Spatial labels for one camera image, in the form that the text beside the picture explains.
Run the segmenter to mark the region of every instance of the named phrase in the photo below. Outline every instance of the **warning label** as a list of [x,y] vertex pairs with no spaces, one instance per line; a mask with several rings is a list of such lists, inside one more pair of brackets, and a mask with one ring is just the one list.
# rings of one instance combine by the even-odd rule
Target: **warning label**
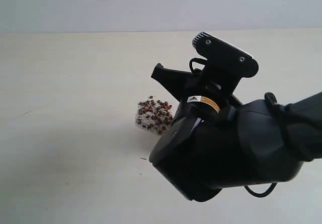
[[220,107],[217,105],[217,103],[215,103],[214,101],[212,101],[210,98],[207,98],[207,97],[191,96],[191,97],[188,97],[187,99],[187,103],[189,102],[202,102],[207,104],[208,106],[211,106],[213,109],[215,109],[216,112],[220,111]]

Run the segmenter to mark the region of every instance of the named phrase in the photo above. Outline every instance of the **pile of beans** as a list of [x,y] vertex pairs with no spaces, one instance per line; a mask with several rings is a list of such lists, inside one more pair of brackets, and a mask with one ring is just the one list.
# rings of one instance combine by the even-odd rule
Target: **pile of beans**
[[172,105],[169,105],[167,101],[154,100],[153,96],[150,96],[148,100],[139,102],[137,105],[136,126],[159,135],[171,127]]

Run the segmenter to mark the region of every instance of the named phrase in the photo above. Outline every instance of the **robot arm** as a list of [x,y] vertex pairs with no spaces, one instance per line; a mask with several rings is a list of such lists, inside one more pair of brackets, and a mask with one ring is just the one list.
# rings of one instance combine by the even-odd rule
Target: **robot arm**
[[[149,160],[187,199],[207,201],[236,186],[265,197],[305,161],[322,157],[322,93],[287,106],[267,93],[242,105],[232,93],[257,73],[256,61],[206,33],[193,46],[207,60],[194,58],[192,72],[158,64],[152,74],[180,103]],[[193,61],[204,68],[193,69]],[[263,194],[248,187],[267,183]]]

